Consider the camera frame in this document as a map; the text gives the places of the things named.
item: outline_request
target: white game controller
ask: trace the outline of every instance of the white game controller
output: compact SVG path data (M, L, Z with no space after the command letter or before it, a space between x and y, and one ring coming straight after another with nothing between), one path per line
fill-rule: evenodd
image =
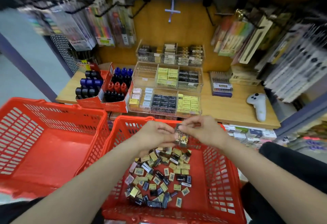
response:
M255 93L250 95L246 102L254 106L258 121L264 122L266 120L266 95Z

